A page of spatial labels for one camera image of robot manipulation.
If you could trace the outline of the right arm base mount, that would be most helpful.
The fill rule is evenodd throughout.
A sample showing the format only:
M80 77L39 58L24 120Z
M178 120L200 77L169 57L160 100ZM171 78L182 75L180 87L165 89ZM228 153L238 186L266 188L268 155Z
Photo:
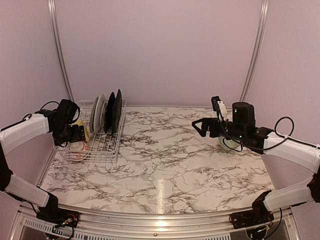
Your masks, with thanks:
M269 211L245 210L234 212L229 215L229 222L234 229L248 228L264 223L271 223L274 220L274 215Z

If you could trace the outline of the red patterned white bowl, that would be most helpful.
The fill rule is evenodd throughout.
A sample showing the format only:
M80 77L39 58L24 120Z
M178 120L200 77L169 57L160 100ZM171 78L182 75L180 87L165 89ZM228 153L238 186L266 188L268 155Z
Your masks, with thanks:
M69 150L66 156L72 161L83 161L90 155L90 147L84 141L73 142L69 144Z

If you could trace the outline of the celadon green bowl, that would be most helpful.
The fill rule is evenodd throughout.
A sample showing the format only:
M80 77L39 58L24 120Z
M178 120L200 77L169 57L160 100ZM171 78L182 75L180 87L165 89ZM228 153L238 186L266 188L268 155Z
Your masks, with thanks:
M225 151L231 151L231 150L241 150L241 145L234 142L233 140L227 140L223 136L218 137L220 147Z

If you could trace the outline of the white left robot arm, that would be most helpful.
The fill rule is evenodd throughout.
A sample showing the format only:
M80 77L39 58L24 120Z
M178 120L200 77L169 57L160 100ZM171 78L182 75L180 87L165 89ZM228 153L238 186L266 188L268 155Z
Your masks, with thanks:
M40 166L44 154L41 147L46 145L36 140L40 136L51 134L56 147L84 141L84 127L75 124L79 116L79 106L69 99L62 99L55 109L42 107L0 131L0 190L21 202L37 206L39 214L53 223L60 222L64 216L58 207L58 198L30 183L22 168L31 174L34 173L32 165Z

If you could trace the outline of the pale green round plate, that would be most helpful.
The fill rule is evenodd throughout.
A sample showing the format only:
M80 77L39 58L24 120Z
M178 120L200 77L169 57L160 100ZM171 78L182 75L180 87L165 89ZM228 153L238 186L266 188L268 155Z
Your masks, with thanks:
M99 133L102 129L102 118L106 97L102 93L94 101L90 114L89 130L91 133Z

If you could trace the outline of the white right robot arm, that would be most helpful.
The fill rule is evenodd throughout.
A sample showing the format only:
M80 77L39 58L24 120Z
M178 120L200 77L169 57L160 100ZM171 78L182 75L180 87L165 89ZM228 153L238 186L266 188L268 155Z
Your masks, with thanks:
M280 134L275 128L257 127L255 108L238 101L232 104L232 119L228 120L226 107L218 96L211 98L216 117L205 117L192 122L202 136L222 137L249 150L277 157L299 165L313 173L312 177L294 185L262 193L253 203L247 219L258 224L267 213L282 207L320 201L320 146Z

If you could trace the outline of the yellow ceramic mug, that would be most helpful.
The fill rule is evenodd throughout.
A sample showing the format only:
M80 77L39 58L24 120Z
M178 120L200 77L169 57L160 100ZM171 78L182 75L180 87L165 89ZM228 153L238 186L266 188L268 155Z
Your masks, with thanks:
M89 136L86 124L81 119L78 119L74 124L78 125L79 127L83 127L84 135L85 135L85 142L89 143L90 136Z

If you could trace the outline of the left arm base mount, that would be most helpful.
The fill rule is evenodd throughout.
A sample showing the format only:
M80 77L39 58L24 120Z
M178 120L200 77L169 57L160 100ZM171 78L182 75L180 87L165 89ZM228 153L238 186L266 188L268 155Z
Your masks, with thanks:
M38 212L36 217L46 222L54 223L55 228L60 227L73 227L76 228L78 225L80 213L78 211L59 208L56 216L45 216L44 213Z

